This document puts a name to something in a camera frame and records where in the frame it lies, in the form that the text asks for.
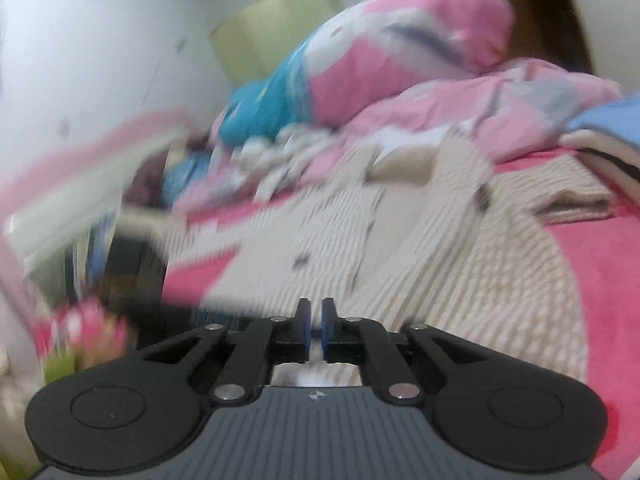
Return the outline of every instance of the brown door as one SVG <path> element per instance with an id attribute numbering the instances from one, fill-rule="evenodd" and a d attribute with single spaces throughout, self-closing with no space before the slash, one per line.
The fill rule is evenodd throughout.
<path id="1" fill-rule="evenodd" d="M 510 0 L 516 11 L 509 57 L 539 57 L 568 70 L 591 72 L 571 0 Z"/>

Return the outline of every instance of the metal pivot screw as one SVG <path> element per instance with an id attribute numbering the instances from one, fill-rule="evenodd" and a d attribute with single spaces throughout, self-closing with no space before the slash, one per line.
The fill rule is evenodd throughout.
<path id="1" fill-rule="evenodd" d="M 420 388 L 411 383 L 397 383 L 389 387 L 389 394 L 396 399 L 415 399 L 420 395 Z"/>
<path id="2" fill-rule="evenodd" d="M 222 384 L 213 390 L 213 394 L 222 400 L 238 400 L 245 394 L 240 384 Z"/>

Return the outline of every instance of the gray ribbed plate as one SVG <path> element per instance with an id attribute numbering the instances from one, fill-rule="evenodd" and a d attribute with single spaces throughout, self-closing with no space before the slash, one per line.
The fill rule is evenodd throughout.
<path id="1" fill-rule="evenodd" d="M 83 478 L 53 467 L 38 480 Z M 267 387 L 218 410 L 184 451 L 120 480 L 597 480 L 587 466 L 553 474 L 499 471 L 446 444 L 418 410 L 368 387 Z"/>

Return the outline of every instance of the green object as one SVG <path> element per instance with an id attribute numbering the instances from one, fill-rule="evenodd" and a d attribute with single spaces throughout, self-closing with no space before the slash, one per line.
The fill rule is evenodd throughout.
<path id="1" fill-rule="evenodd" d="M 50 307 L 54 307 L 66 300 L 66 274 L 68 247 L 55 251 L 46 260 L 39 263 L 28 275 L 40 293 L 47 300 Z"/>
<path id="2" fill-rule="evenodd" d="M 31 476 L 7 455 L 0 455 L 0 480 L 26 480 Z"/>
<path id="3" fill-rule="evenodd" d="M 262 0 L 225 20 L 210 41 L 237 88 L 270 77 L 309 34 L 341 10 L 338 0 Z"/>
<path id="4" fill-rule="evenodd" d="M 43 364 L 45 384 L 57 381 L 76 371 L 76 356 L 72 352 L 55 353 Z"/>

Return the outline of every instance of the folded towel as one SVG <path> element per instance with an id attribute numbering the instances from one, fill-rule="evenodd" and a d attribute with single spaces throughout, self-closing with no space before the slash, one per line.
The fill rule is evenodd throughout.
<path id="1" fill-rule="evenodd" d="M 625 164 L 606 153 L 588 148 L 580 150 L 578 158 L 604 180 L 618 186 L 626 196 L 640 206 L 640 170 L 638 168 Z"/>
<path id="2" fill-rule="evenodd" d="M 564 148 L 574 150 L 588 148 L 597 152 L 607 153 L 622 160 L 625 164 L 640 168 L 640 149 L 636 150 L 626 142 L 607 134 L 594 130 L 578 130 L 562 135 L 559 143 Z"/>

